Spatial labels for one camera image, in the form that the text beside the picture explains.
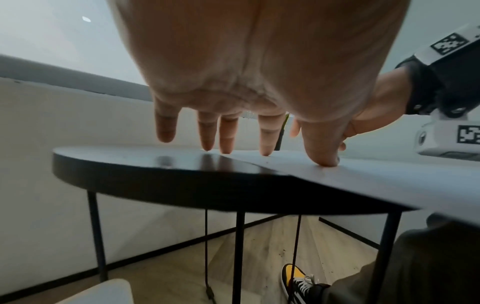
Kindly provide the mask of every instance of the qr-like marker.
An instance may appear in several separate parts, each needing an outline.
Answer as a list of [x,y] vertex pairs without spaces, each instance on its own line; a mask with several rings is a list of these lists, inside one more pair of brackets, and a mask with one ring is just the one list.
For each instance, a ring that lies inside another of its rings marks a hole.
[[458,126],[456,142],[480,145],[480,126]]
[[468,42],[469,41],[467,39],[463,38],[459,34],[453,33],[443,38],[442,40],[432,44],[430,47],[440,55],[444,56],[464,46]]

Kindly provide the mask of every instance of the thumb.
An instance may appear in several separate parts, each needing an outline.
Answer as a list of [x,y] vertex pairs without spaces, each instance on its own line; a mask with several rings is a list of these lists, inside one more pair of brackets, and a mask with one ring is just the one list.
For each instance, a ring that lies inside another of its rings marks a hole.
[[338,149],[344,138],[351,117],[342,117],[334,121],[310,123],[300,121],[303,144],[308,157],[324,167],[339,164]]

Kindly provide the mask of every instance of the baseboard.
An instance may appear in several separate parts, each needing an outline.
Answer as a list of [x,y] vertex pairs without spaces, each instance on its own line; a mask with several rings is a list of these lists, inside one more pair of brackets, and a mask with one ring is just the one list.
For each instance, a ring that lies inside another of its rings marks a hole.
[[322,222],[322,223],[324,223],[324,224],[327,224],[328,226],[330,226],[330,227],[332,227],[332,228],[340,231],[340,232],[345,233],[345,234],[348,235],[348,236],[353,237],[354,239],[359,240],[359,241],[362,242],[362,243],[367,244],[367,245],[370,246],[370,247],[373,247],[373,248],[375,248],[375,249],[379,249],[379,248],[380,248],[380,244],[377,244],[377,243],[375,243],[374,241],[371,241],[371,240],[369,240],[369,239],[367,239],[367,238],[365,238],[365,237],[363,237],[363,236],[361,236],[361,235],[358,235],[358,234],[356,234],[355,232],[352,232],[352,231],[350,231],[350,230],[348,230],[348,229],[345,229],[345,228],[343,228],[343,227],[341,227],[341,226],[338,226],[337,224],[334,224],[334,223],[332,223],[332,222],[330,222],[330,221],[327,221],[326,219],[321,218],[321,217],[319,217],[318,220],[319,220],[320,222]]
[[[284,215],[274,215],[274,216],[266,217],[264,219],[245,224],[245,228],[250,228],[250,227],[253,227],[253,226],[256,226],[256,225],[260,225],[260,224],[266,223],[268,221],[281,218],[283,216]],[[192,246],[192,245],[195,245],[195,244],[205,242],[205,240],[211,240],[211,239],[214,239],[214,238],[217,238],[217,237],[220,237],[220,236],[224,236],[226,234],[229,234],[229,233],[232,233],[232,232],[235,232],[235,231],[236,231],[236,228],[234,227],[234,228],[222,230],[222,231],[219,231],[219,232],[211,233],[211,234],[207,235],[206,237],[202,236],[202,237],[194,238],[194,239],[188,240],[186,242],[178,243],[178,244],[175,244],[175,245],[172,245],[172,246],[168,246],[168,247],[161,248],[161,249],[158,249],[158,250],[154,250],[154,251],[150,251],[150,252],[147,252],[147,253],[136,255],[136,256],[133,256],[133,257],[129,257],[129,258],[126,258],[126,259],[108,264],[107,269],[112,270],[112,269],[116,269],[116,268],[119,268],[119,267],[123,267],[123,266],[129,265],[129,264],[132,264],[132,263],[140,262],[140,261],[143,261],[143,260],[148,259],[148,258],[156,257],[156,256],[166,254],[166,253],[169,253],[169,252],[172,252],[172,251],[175,251],[175,250],[179,250],[179,249],[182,249],[182,248],[186,248],[186,247],[189,247],[189,246]],[[89,270],[86,270],[86,271],[74,273],[72,275],[68,275],[68,276],[65,276],[65,277],[61,277],[61,278],[56,279],[56,280],[41,283],[41,284],[38,284],[38,285],[35,285],[35,286],[32,286],[32,287],[28,287],[28,288],[25,288],[25,289],[21,289],[21,290],[18,290],[18,291],[14,291],[14,292],[11,292],[11,293],[0,295],[0,304],[7,303],[7,302],[10,302],[10,301],[14,301],[14,300],[20,299],[22,297],[26,297],[26,296],[29,296],[29,295],[32,295],[32,294],[36,294],[36,293],[39,293],[39,292],[42,292],[42,291],[45,291],[45,290],[49,290],[49,289],[52,289],[52,288],[55,288],[55,287],[66,285],[66,284],[69,284],[69,283],[72,283],[72,282],[75,282],[75,281],[78,281],[78,280],[81,280],[81,279],[84,279],[84,278],[87,278],[87,277],[91,277],[91,276],[97,275],[98,272],[99,272],[98,268],[93,268],[93,269],[89,269]]]

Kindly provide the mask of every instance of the wooden floor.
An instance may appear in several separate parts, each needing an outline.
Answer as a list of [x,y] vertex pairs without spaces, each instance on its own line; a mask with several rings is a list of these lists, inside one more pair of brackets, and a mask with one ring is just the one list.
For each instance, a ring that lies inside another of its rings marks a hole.
[[[242,302],[286,303],[280,270],[292,262],[296,216],[286,216],[245,230]],[[208,242],[210,285],[218,304],[231,303],[235,235]],[[318,221],[302,218],[297,265],[328,284],[352,275],[375,259],[377,251]],[[109,272],[110,278],[130,282],[135,304],[210,303],[205,294],[204,245],[198,244]],[[97,284],[87,278],[44,291],[15,304],[53,304]]]

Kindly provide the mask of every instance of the black wrist strap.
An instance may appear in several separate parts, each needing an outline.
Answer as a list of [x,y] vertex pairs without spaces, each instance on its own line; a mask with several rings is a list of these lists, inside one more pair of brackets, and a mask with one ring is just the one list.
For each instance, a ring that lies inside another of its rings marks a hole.
[[412,91],[410,99],[406,105],[405,114],[429,115],[436,107],[436,95],[443,88],[442,83],[437,76],[415,56],[411,56],[396,68],[405,67],[407,69]]

